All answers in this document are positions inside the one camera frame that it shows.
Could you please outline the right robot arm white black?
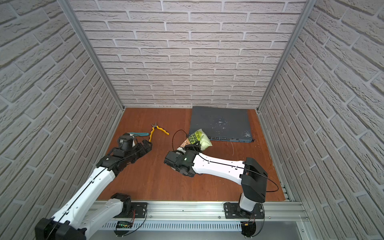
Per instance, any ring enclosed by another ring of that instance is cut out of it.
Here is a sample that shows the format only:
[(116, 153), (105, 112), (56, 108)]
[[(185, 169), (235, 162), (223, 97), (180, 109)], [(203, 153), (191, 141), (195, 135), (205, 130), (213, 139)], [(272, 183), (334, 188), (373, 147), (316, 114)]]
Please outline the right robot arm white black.
[(242, 187), (239, 207), (251, 212), (257, 203), (266, 201), (268, 174), (253, 158), (230, 161), (207, 156), (195, 150), (168, 152), (164, 163), (187, 177), (212, 175)]

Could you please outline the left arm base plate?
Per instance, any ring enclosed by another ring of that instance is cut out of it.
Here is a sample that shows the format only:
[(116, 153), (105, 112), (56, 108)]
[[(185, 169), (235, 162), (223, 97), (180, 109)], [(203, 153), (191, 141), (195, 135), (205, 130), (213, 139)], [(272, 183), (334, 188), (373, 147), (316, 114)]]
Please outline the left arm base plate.
[(129, 207), (123, 209), (117, 218), (144, 219), (147, 215), (147, 207), (146, 202), (133, 202)]

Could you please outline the green oats bag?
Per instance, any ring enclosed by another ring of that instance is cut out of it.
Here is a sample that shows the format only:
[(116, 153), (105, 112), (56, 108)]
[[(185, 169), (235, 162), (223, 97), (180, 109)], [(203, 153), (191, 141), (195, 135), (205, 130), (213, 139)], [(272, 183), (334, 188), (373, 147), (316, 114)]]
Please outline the green oats bag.
[(180, 147), (185, 149), (188, 145), (197, 146), (200, 151), (205, 151), (207, 148), (213, 146), (207, 134), (202, 129), (198, 129), (189, 135)]

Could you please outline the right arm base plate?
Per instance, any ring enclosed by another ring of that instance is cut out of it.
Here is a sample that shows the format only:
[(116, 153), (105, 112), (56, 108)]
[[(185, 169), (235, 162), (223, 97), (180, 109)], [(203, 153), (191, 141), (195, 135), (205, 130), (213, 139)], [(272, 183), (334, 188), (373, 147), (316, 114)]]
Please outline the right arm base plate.
[(226, 219), (255, 219), (265, 218), (264, 206), (262, 203), (256, 203), (254, 209), (249, 212), (240, 208), (239, 203), (226, 202), (223, 204)]

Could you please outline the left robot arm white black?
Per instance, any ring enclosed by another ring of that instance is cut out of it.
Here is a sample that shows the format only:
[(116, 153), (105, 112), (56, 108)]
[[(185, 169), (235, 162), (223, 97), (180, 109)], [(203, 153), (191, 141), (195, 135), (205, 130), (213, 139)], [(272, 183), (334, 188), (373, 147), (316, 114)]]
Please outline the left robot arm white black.
[(88, 215), (103, 190), (128, 165), (134, 164), (152, 150), (148, 140), (126, 133), (119, 137), (118, 147), (102, 157), (88, 180), (51, 218), (42, 218), (35, 226), (37, 240), (87, 240), (114, 217), (135, 219), (141, 216), (129, 195), (116, 193), (107, 203)]

